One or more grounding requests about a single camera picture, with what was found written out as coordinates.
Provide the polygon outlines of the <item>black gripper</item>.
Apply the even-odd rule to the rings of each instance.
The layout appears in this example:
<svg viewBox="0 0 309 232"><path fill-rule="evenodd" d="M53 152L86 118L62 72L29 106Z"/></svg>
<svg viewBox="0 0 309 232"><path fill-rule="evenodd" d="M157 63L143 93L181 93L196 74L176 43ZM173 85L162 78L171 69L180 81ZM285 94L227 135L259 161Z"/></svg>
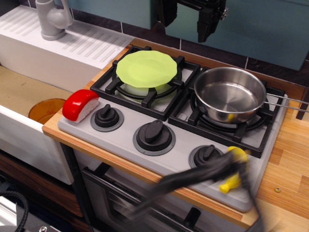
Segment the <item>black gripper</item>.
<svg viewBox="0 0 309 232"><path fill-rule="evenodd" d="M199 10L197 33L198 42L205 42L216 31L220 20L227 16L225 0L155 0L160 22L169 26L177 17L178 3Z"/></svg>

